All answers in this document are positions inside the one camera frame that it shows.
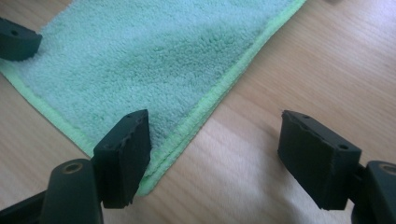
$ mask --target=wood grain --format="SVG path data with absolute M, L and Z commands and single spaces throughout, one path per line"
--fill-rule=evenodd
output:
M 0 0 L 0 17 L 34 30 L 69 0 Z M 276 155 L 281 112 L 320 120 L 396 162 L 396 2 L 308 0 L 265 45 L 149 196 L 106 223 L 349 223 L 319 210 Z M 0 76 L 0 209 L 44 190 L 84 154 Z

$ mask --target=microfiber cloth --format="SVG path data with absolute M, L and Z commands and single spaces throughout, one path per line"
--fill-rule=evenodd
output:
M 0 61 L 21 95 L 87 155 L 149 112 L 149 193 L 270 36 L 304 0 L 77 0 L 35 57 Z

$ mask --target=green towel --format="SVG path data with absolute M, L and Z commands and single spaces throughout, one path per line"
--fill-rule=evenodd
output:
M 77 0 L 34 58 L 0 71 L 92 156 L 125 114 L 148 109 L 149 193 L 270 36 L 304 0 Z

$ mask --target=wooden surface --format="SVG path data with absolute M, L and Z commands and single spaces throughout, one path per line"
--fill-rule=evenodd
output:
M 69 0 L 0 0 L 35 30 Z M 308 0 L 265 45 L 158 187 L 106 223 L 349 223 L 319 210 L 276 155 L 281 112 L 308 114 L 396 162 L 396 2 Z M 44 190 L 83 153 L 0 76 L 0 209 Z

